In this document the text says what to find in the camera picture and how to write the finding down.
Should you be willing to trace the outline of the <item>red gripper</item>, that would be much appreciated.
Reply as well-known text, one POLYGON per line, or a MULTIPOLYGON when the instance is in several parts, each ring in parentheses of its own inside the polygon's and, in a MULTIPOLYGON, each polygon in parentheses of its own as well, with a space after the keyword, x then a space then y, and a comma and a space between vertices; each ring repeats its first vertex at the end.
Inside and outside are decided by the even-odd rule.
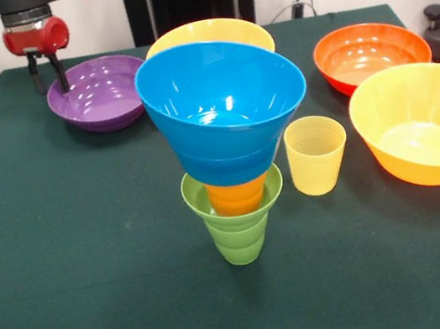
MULTIPOLYGON (((65 48, 69 43, 69 30, 64 20, 56 16, 42 19, 36 23, 4 29, 3 42, 9 52, 17 56, 29 53, 47 54, 46 57, 55 69, 62 93, 70 90, 64 66, 56 55, 58 49, 65 48)), ((45 95, 47 90, 39 74, 37 57, 27 55, 30 77, 35 90, 45 95)))

